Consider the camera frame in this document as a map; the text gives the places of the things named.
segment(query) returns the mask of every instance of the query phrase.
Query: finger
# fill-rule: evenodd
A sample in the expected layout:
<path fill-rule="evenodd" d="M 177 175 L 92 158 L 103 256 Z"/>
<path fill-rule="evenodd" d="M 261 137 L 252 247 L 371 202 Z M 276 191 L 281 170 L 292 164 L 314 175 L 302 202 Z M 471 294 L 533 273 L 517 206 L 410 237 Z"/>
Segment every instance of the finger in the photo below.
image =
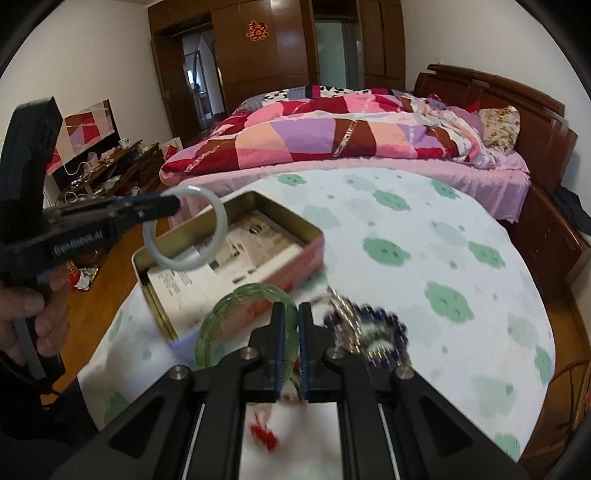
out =
<path fill-rule="evenodd" d="M 24 367 L 27 364 L 27 359 L 22 354 L 21 348 L 17 343 L 15 343 L 9 349 L 4 350 L 4 353 L 6 353 L 13 362 L 15 362 L 17 365 L 20 365 L 21 367 Z"/>
<path fill-rule="evenodd" d="M 0 351 L 4 352 L 17 342 L 14 327 L 10 321 L 0 321 Z"/>
<path fill-rule="evenodd" d="M 49 276 L 49 286 L 53 291 L 58 291 L 68 281 L 68 267 L 60 265 Z"/>
<path fill-rule="evenodd" d="M 37 341 L 37 351 L 42 356 L 54 356 L 66 344 L 68 333 L 70 332 L 70 323 L 65 315 L 55 326 L 55 328 L 45 338 Z"/>
<path fill-rule="evenodd" d="M 0 284 L 0 320 L 27 318 L 43 310 L 43 296 L 30 288 L 6 288 Z"/>
<path fill-rule="evenodd" d="M 47 308 L 45 308 L 35 320 L 35 331 L 39 338 L 44 338 L 55 328 L 55 326 L 66 315 L 68 300 L 70 298 L 70 286 L 63 285 L 55 292 Z"/>

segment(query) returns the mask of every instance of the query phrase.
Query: cable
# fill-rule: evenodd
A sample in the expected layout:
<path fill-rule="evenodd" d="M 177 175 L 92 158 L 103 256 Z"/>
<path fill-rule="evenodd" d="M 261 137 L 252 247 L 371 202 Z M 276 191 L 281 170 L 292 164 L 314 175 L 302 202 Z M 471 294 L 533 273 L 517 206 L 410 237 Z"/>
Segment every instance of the cable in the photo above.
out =
<path fill-rule="evenodd" d="M 6 369 L 6 371 L 8 371 L 8 373 L 10 373 L 13 377 L 15 377 L 16 379 L 20 380 L 21 382 L 26 383 L 30 387 L 37 388 L 38 390 L 43 390 L 44 392 L 48 392 L 47 394 L 53 393 L 54 395 L 57 395 L 58 397 L 61 397 L 61 393 L 58 392 L 58 391 L 56 391 L 56 390 L 54 390 L 53 388 L 51 388 L 51 387 L 47 388 L 42 383 L 35 382 L 34 380 L 31 380 L 30 378 L 27 378 L 24 375 L 22 375 L 19 372 L 17 372 L 7 362 L 5 362 L 4 361 L 4 358 L 2 358 L 1 356 L 0 356 L 0 365 L 2 365 Z"/>
<path fill-rule="evenodd" d="M 80 167 L 81 167 L 82 165 L 86 165 L 86 166 L 88 167 L 88 172 L 90 173 L 90 171 L 91 171 L 90 164 L 89 164 L 88 162 L 85 162 L 85 161 L 81 161 L 81 162 L 78 164 L 78 168 L 76 169 L 76 171 L 75 171 L 74 173 L 70 173 L 69 171 L 67 171 L 66 164 L 63 164 L 63 165 L 62 165 L 62 167 L 63 167 L 64 171 L 65 171 L 65 172 L 66 172 L 66 173 L 67 173 L 67 174 L 68 174 L 70 177 L 73 177 L 74 175 L 76 175 L 76 174 L 78 173 L 78 170 L 80 170 Z"/>
<path fill-rule="evenodd" d="M 50 207 L 53 207 L 53 204 L 49 201 L 49 197 L 47 196 L 47 193 L 45 193 L 45 188 L 43 188 L 43 196 L 45 197 L 45 200 L 47 200 L 47 204 Z"/>
<path fill-rule="evenodd" d="M 158 250 L 155 243 L 156 224 L 158 221 L 153 220 L 151 222 L 145 222 L 142 234 L 148 253 L 158 265 L 173 271 L 185 272 L 188 270 L 196 270 L 211 262 L 222 247 L 228 232 L 228 214 L 226 213 L 226 208 L 222 201 L 210 190 L 191 185 L 173 187 L 162 192 L 161 195 L 176 195 L 179 198 L 184 195 L 190 195 L 193 197 L 205 198 L 211 203 L 213 211 L 216 214 L 216 231 L 213 234 L 211 243 L 205 250 L 201 253 L 195 250 L 186 259 L 179 261 L 165 257 L 160 250 Z"/>
<path fill-rule="evenodd" d="M 68 193 L 71 193 L 74 197 L 76 197 L 76 200 L 74 200 L 74 202 L 77 202 L 79 200 L 80 197 L 78 195 L 76 195 L 74 192 L 71 192 L 70 190 L 68 190 L 64 194 L 64 202 L 71 203 L 71 202 L 68 202 Z"/>

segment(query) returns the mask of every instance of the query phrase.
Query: patchwork quilt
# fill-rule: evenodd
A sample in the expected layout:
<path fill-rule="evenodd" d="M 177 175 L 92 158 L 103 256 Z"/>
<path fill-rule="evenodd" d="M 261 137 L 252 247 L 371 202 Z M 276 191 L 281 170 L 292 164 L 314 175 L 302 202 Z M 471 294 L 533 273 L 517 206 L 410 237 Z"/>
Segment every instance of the patchwork quilt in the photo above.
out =
<path fill-rule="evenodd" d="M 478 133 L 435 99 L 311 86 L 246 100 L 210 137 L 172 156 L 160 178 L 173 186 L 199 175 L 343 157 L 495 166 Z"/>

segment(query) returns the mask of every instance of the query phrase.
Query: white wall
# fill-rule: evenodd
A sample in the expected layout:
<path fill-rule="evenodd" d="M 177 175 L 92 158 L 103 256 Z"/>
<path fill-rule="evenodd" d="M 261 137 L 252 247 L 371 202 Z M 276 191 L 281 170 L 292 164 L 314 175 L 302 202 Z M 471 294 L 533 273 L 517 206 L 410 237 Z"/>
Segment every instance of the white wall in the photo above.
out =
<path fill-rule="evenodd" d="M 205 82 L 207 83 L 207 93 L 212 106 L 212 112 L 215 115 L 216 113 L 223 113 L 224 108 L 222 91 L 217 78 L 216 62 L 207 42 L 213 42 L 213 30 L 207 30 L 200 35 L 195 34 L 189 37 L 183 37 L 183 50 L 185 56 L 192 54 L 195 50 L 199 50 L 199 53 L 201 54 L 203 74 L 205 75 Z M 190 70 L 193 68 L 193 65 L 187 65 L 187 68 Z M 199 80 L 199 83 L 201 84 L 200 86 L 203 87 L 202 80 Z"/>
<path fill-rule="evenodd" d="M 201 62 L 203 63 L 209 101 L 212 104 L 212 112 L 214 114 L 223 113 L 222 91 L 220 90 L 220 83 L 217 78 L 216 62 L 204 37 L 207 37 L 208 42 L 211 43 L 213 41 L 213 30 L 208 30 L 203 33 L 201 42 L 199 42 L 199 52 L 201 53 Z"/>
<path fill-rule="evenodd" d="M 591 100 L 544 27 L 515 0 L 402 0 L 407 88 L 430 63 L 469 67 L 530 85 L 566 106 L 579 134 L 563 185 L 591 213 Z M 591 333 L 591 267 L 573 286 Z"/>
<path fill-rule="evenodd" d="M 63 116 L 109 99 L 121 137 L 170 140 L 145 6 L 66 0 L 27 38 L 0 78 L 0 145 L 16 106 L 54 96 Z"/>

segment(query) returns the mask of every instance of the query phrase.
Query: headboard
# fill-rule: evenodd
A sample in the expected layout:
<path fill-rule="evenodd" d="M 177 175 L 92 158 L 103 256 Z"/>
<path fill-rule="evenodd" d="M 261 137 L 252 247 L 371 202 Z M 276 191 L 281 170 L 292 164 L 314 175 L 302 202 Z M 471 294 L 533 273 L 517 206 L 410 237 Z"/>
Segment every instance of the headboard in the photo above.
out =
<path fill-rule="evenodd" d="M 481 108 L 512 105 L 521 115 L 521 131 L 515 150 L 524 158 L 531 179 L 547 193 L 560 185 L 572 155 L 577 134 L 564 121 L 564 105 L 522 83 L 449 65 L 432 64 L 434 73 L 420 73 L 414 94 L 436 93 L 449 105 L 465 107 L 480 102 Z"/>

